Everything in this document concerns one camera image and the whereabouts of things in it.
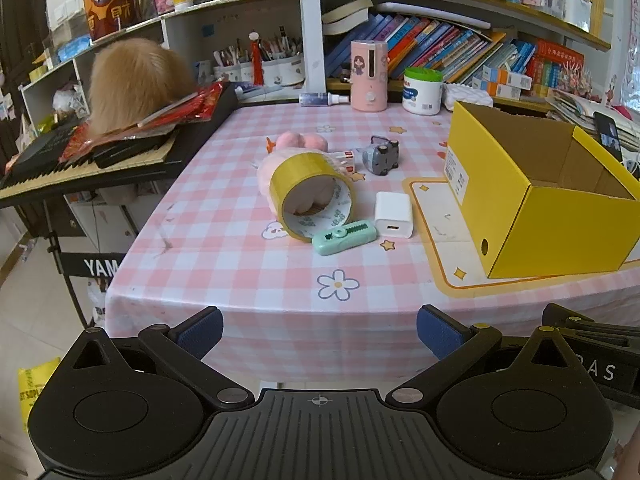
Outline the yellow tape roll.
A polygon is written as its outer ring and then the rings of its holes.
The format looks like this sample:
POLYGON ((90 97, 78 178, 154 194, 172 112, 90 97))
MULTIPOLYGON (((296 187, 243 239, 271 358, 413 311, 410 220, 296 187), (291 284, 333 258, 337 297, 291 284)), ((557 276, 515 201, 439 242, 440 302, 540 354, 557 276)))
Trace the yellow tape roll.
POLYGON ((315 235, 352 220, 352 178, 333 156, 285 148, 268 155, 260 170, 277 220, 296 240, 310 243, 315 235))

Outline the yellow cardboard box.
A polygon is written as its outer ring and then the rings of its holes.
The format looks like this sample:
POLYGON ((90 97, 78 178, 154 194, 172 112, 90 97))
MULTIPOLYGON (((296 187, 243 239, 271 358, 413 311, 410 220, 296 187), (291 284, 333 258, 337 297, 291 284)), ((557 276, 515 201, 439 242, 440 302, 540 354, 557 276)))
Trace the yellow cardboard box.
POLYGON ((488 278, 613 272, 638 243, 638 180, 568 122, 456 103, 444 173, 488 278))

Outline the small spray bottle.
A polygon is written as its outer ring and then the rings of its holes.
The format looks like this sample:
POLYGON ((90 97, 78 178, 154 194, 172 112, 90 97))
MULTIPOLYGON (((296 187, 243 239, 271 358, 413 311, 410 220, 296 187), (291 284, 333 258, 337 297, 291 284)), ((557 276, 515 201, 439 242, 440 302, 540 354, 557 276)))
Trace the small spray bottle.
POLYGON ((302 107, 334 106, 349 103, 348 96, 341 96, 334 93, 302 93, 298 97, 299 105, 302 107))

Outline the orange fluffy cat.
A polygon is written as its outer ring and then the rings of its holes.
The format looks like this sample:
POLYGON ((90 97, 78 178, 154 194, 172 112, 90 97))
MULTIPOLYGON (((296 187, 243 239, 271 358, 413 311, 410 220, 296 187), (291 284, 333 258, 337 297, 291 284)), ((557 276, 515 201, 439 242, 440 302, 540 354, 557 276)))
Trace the orange fluffy cat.
POLYGON ((175 51, 144 38, 116 41, 93 61, 89 136, 131 127, 197 88, 192 68, 175 51))

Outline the white red small box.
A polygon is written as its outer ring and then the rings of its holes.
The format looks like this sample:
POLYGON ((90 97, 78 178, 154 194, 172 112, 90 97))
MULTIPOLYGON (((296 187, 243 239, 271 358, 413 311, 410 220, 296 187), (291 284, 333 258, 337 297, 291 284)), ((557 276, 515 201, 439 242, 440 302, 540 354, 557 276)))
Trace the white red small box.
POLYGON ((357 153, 352 150, 329 152, 332 164, 344 174, 354 174, 357 171, 357 153))

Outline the mint green utility knife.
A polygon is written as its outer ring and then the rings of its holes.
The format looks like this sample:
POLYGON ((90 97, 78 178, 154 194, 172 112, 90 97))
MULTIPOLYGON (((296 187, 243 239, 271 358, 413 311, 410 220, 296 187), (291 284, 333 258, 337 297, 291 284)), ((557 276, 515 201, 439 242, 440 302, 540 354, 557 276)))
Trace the mint green utility knife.
POLYGON ((378 230, 374 224, 361 220, 318 233, 311 239, 311 245, 319 255, 330 256, 369 244, 377 238, 378 230))

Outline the grey toy car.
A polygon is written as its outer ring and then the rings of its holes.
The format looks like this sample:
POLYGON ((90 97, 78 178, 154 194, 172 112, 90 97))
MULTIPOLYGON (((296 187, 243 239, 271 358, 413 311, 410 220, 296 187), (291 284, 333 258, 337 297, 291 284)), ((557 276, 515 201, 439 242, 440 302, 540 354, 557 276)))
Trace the grey toy car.
POLYGON ((361 160, 371 174, 386 176, 399 166, 399 142, 384 136, 371 136, 370 144, 361 152, 361 160))

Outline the pink humidifier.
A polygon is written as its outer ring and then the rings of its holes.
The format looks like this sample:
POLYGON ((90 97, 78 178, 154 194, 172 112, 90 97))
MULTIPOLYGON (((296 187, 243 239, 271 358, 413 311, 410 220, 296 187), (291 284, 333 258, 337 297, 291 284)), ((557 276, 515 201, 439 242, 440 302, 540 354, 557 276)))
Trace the pink humidifier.
POLYGON ((350 44, 350 105, 367 113, 387 107, 387 44, 353 41, 350 44))

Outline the row of leaning books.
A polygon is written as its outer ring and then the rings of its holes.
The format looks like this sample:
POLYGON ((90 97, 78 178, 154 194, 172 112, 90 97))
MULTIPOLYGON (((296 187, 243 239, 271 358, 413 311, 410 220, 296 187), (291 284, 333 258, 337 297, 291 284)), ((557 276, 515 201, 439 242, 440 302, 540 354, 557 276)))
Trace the row of leaning books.
POLYGON ((408 67, 432 68, 445 82, 469 82, 483 65, 513 73, 533 73, 535 56, 553 66, 555 80, 561 67, 582 65, 581 54, 560 44, 519 35, 512 27, 481 30, 471 25, 428 15, 378 13, 363 10, 326 25, 326 33, 338 32, 324 55, 324 71, 330 79, 350 83, 350 44, 353 41, 385 41, 387 82, 401 81, 408 67))

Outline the yellow plastic bag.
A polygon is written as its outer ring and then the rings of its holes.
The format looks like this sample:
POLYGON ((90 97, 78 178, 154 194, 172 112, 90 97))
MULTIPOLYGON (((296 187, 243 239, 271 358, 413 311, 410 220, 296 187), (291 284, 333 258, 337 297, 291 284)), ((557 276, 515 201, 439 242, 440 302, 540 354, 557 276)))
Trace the yellow plastic bag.
POLYGON ((58 356, 35 367, 20 368, 17 371, 18 396, 20 397, 18 403, 20 404, 24 430, 27 430, 28 416, 32 407, 60 362, 61 358, 58 356))

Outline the black smartphone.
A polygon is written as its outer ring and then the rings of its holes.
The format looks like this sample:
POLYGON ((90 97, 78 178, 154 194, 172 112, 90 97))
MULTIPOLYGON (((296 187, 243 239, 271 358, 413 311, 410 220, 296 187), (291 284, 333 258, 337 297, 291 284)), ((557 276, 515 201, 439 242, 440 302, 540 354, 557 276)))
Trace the black smartphone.
POLYGON ((620 137, 616 123, 608 115, 595 112, 593 121, 597 127, 600 144, 616 158, 618 162, 623 162, 622 147, 620 146, 620 137))

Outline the stack of papers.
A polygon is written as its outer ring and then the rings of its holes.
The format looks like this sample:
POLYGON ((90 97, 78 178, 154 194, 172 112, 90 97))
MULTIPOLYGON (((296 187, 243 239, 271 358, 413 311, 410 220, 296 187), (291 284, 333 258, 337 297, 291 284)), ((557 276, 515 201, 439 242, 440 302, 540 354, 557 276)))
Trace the stack of papers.
POLYGON ((594 114, 599 113, 611 118, 615 122, 622 147, 633 152, 639 151, 639 126, 614 108, 555 89, 550 91, 546 101, 556 114, 567 122, 574 122, 590 134, 597 133, 594 114))

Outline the pink pig plush toy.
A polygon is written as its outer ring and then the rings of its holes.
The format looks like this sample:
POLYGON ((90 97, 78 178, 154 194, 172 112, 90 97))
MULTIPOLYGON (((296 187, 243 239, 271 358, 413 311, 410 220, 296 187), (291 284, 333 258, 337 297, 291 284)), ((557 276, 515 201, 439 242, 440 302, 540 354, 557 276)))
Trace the pink pig plush toy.
POLYGON ((260 194, 276 216, 285 207, 286 198, 294 193, 291 212, 301 214, 313 204, 325 205, 331 195, 324 189, 333 183, 336 171, 326 154, 302 148, 285 148, 267 155, 258 165, 260 194))

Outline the pink heart plush toy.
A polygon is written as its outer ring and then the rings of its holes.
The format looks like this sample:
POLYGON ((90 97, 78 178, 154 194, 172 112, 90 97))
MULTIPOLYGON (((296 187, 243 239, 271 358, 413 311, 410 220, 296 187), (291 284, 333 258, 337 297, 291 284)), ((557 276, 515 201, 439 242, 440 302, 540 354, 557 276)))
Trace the pink heart plush toy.
POLYGON ((328 150, 328 141, 317 133, 294 133, 285 132, 280 134, 276 140, 266 139, 267 153, 270 154, 274 150, 280 148, 306 148, 307 150, 316 150, 326 152, 328 150))

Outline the white charger cube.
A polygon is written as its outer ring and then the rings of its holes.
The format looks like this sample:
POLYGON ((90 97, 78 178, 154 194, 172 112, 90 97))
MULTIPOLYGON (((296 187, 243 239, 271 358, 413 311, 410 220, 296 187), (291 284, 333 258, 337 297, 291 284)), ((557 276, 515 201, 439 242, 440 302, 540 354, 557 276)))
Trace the white charger cube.
POLYGON ((410 238, 413 234, 413 211, 406 193, 377 192, 374 225, 386 237, 410 238))

